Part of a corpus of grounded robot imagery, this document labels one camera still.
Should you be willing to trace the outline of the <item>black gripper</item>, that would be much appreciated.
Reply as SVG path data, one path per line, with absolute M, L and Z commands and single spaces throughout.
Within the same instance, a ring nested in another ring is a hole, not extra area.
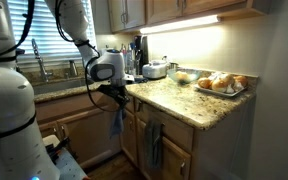
M 113 98 L 120 107 L 124 107 L 130 101 L 124 86 L 100 85 L 98 91 Z

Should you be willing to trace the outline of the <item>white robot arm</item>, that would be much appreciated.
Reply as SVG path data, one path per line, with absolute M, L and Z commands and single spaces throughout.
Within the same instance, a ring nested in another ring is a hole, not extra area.
M 81 0 L 45 0 L 63 39 L 74 43 L 83 60 L 85 79 L 102 82 L 98 90 L 112 97 L 121 115 L 128 103 L 124 59 L 117 50 L 99 54 L 89 43 L 88 20 Z M 0 180 L 60 180 L 36 120 L 34 92 L 30 82 L 16 71 L 16 49 L 10 12 L 0 0 Z

